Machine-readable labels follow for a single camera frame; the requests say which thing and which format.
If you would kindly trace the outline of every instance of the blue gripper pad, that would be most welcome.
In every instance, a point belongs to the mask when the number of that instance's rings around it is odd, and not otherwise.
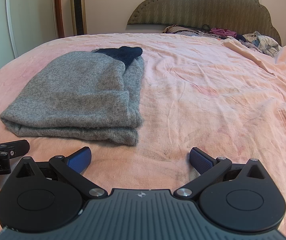
[[[67,156],[64,162],[77,173],[84,171],[91,163],[92,153],[89,147],[83,147],[77,152]]]
[[[194,169],[202,175],[204,172],[216,165],[217,160],[207,155],[197,147],[193,147],[192,150],[190,150],[190,163]]]

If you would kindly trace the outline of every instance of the olive green headboard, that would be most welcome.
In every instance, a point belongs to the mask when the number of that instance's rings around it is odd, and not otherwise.
[[[132,13],[128,24],[162,24],[230,29],[238,34],[258,31],[281,38],[268,10],[258,0],[145,0]]]

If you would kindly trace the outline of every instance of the grey knit sweater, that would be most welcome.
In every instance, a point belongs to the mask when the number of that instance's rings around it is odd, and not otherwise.
[[[136,145],[141,56],[130,65],[75,51],[50,62],[1,113],[17,136],[60,136]]]

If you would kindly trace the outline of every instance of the wooden door frame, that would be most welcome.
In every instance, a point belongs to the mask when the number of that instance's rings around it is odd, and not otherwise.
[[[54,0],[56,25],[58,29],[59,38],[64,38],[64,27],[62,17],[62,3],[61,0]]]

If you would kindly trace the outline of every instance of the pink bedsheet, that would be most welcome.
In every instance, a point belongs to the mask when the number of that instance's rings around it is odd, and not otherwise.
[[[89,146],[92,163],[84,176],[108,191],[113,187],[173,190],[197,176],[187,154],[198,147],[235,163],[259,158],[286,200],[286,46],[271,58],[237,41],[175,34],[55,40],[0,70],[0,113],[56,57],[120,46],[143,49],[140,112],[144,124],[139,144],[25,138],[31,145],[28,155],[47,161]],[[0,143],[17,139],[0,121]],[[6,178],[0,176],[0,188]],[[279,229],[286,236],[286,216]]]

